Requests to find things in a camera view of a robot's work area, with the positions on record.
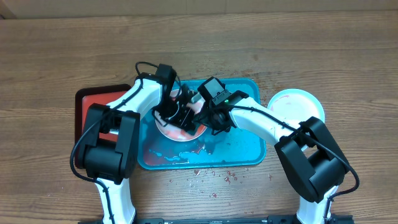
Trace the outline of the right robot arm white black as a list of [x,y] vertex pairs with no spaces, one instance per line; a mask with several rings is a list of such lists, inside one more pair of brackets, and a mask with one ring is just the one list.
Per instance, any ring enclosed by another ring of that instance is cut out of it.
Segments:
[[343,194],[338,187],[352,167],[321,115],[289,107],[277,114],[242,91],[202,92],[194,99],[204,101],[197,120],[217,133],[243,129],[274,146],[300,205],[293,215],[268,216],[268,223],[354,222],[351,216],[331,212],[334,199]]

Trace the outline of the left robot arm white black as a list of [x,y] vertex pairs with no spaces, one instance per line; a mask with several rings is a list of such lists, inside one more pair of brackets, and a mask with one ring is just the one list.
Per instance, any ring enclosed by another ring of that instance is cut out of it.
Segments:
[[142,73],[117,100],[88,107],[70,167],[79,179],[96,185],[104,212],[100,223],[134,223],[129,177],[137,162],[141,119],[149,111],[158,112],[162,124],[196,130],[192,120],[203,98],[186,85],[172,95],[176,77],[173,70]]

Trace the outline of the light blue plate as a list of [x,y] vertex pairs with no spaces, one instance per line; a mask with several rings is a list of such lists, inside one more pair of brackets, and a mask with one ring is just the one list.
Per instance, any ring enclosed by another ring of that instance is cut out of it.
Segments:
[[325,122],[325,111],[322,104],[305,90],[282,90],[271,98],[267,108],[287,119],[306,121],[314,116]]

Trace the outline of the white plate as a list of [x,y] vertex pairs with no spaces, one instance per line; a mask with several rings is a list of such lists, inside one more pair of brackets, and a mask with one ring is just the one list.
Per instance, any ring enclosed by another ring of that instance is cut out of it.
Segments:
[[[172,97],[172,99],[174,100],[175,97],[177,96],[178,93],[178,89],[172,90],[170,93],[170,96]],[[196,103],[192,104],[192,103],[188,103],[188,107],[191,108],[195,114],[198,114],[204,104],[204,99],[200,98]],[[173,125],[166,125],[165,121],[161,120],[159,112],[155,111],[154,113],[155,118],[157,118],[160,122],[155,121],[156,126],[158,128],[158,130],[167,138],[173,140],[173,141],[177,141],[177,142],[187,142],[187,141],[191,141],[194,140],[196,138],[198,138],[199,136],[201,136],[207,129],[206,126],[200,124],[198,125],[198,127],[196,128],[196,130],[193,132],[193,134],[190,134],[186,131],[184,131],[183,129],[180,129],[176,126]]]

